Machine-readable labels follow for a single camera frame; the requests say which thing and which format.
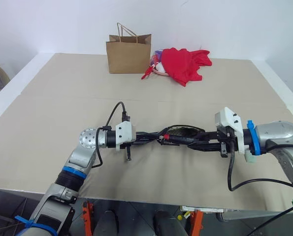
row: red fabric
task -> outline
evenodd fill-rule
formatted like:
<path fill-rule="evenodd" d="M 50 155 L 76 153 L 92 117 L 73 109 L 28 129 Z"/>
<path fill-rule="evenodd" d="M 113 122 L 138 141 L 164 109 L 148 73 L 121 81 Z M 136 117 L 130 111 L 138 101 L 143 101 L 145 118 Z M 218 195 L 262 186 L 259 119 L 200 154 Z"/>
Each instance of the red fabric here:
<path fill-rule="evenodd" d="M 162 64 L 168 75 L 182 86 L 188 81 L 202 80 L 197 70 L 200 66 L 212 65 L 207 50 L 189 52 L 187 49 L 177 50 L 175 48 L 164 49 L 162 53 Z"/>

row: paper bag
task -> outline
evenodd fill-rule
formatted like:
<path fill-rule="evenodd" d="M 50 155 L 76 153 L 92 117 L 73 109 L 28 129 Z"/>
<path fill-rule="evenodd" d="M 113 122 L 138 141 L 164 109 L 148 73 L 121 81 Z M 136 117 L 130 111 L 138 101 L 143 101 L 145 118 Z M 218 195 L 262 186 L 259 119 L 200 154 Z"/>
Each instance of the paper bag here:
<path fill-rule="evenodd" d="M 119 35 L 110 35 L 106 42 L 109 73 L 144 73 L 150 65 L 151 34 L 138 36 L 120 23 L 117 26 Z M 130 36 L 123 36 L 123 30 Z"/>

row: table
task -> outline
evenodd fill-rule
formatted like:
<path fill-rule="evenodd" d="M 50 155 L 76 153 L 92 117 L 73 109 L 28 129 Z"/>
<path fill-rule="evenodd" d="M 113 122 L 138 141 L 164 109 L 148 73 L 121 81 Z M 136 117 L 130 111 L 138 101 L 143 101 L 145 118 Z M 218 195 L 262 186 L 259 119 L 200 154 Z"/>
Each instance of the table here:
<path fill-rule="evenodd" d="M 76 147 L 79 133 L 105 124 L 120 100 L 137 131 L 178 123 L 215 131 L 214 114 L 225 106 L 243 124 L 248 119 L 255 124 L 293 122 L 292 93 L 276 86 L 279 81 L 265 63 L 212 61 L 199 70 L 202 81 L 184 88 L 155 74 L 143 81 L 141 75 L 109 74 L 105 55 L 37 56 L 0 92 L 0 189 L 44 193 Z M 14 94 L 12 86 L 18 87 Z M 120 114 L 115 113 L 113 126 Z M 125 151 L 104 149 L 101 154 L 104 165 L 90 172 L 81 197 L 269 211 L 285 210 L 293 199 L 292 188 L 275 183 L 251 183 L 229 192 L 229 158 L 216 152 L 154 142 L 133 147 L 131 162 L 125 161 Z M 250 164 L 237 154 L 233 184 L 256 177 L 287 181 L 273 155 Z"/>

